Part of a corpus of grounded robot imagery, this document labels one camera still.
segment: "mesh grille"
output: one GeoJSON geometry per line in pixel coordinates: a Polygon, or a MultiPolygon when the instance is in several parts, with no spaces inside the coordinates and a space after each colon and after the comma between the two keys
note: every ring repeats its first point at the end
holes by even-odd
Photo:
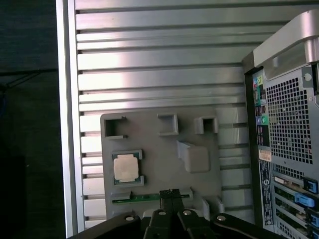
{"type": "Polygon", "coordinates": [[[312,164],[307,91],[294,78],[266,94],[272,155],[312,164]]]}
{"type": "Polygon", "coordinates": [[[288,176],[291,176],[291,177],[294,177],[294,178],[298,178],[298,179],[303,179],[304,177],[304,173],[303,172],[300,172],[300,171],[297,171],[297,170],[294,170],[294,169],[291,169],[291,168],[288,168],[288,167],[284,167],[284,166],[280,166],[280,165],[277,165],[277,164],[273,164],[274,168],[273,170],[276,171],[276,172],[279,172],[279,173],[282,173],[282,174],[286,174],[288,176]]]}
{"type": "Polygon", "coordinates": [[[280,230],[282,230],[284,233],[286,233],[286,235],[288,235],[290,238],[292,239],[297,239],[298,237],[294,236],[293,232],[286,227],[284,224],[282,224],[281,222],[278,222],[278,227],[280,228],[280,230]]]}

